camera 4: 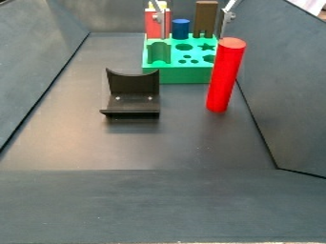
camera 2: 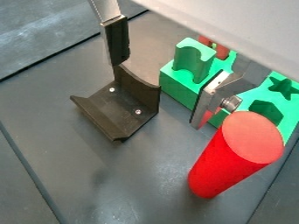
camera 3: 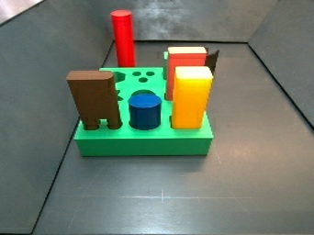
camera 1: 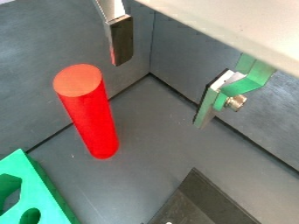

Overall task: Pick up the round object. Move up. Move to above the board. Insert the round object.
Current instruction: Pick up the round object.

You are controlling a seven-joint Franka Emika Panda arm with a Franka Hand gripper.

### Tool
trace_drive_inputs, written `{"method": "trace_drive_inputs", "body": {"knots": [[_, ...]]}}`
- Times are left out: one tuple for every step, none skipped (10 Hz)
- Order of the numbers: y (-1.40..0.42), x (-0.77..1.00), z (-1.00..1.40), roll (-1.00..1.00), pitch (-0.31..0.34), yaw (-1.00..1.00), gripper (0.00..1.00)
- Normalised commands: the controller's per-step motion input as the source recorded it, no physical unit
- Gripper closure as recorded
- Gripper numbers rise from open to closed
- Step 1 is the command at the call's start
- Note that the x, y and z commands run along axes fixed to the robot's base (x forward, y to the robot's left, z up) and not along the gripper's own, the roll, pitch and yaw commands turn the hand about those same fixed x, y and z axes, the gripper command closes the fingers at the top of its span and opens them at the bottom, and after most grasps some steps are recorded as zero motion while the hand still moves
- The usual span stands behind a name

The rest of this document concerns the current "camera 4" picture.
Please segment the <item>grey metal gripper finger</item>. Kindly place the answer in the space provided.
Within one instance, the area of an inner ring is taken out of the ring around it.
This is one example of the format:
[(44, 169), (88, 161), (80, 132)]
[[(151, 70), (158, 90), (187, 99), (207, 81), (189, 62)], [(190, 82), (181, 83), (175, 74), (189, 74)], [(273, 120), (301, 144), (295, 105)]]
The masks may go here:
[(222, 25), (221, 25), (221, 32), (219, 32), (219, 38), (223, 38), (225, 36), (225, 30), (227, 23), (235, 18), (234, 13), (231, 12), (231, 9), (235, 6), (238, 0), (230, 0), (227, 5), (222, 8)]
[(160, 38), (166, 38), (166, 9), (160, 9), (156, 5), (158, 0), (150, 0), (155, 6), (155, 16), (154, 20), (158, 22), (160, 25)]

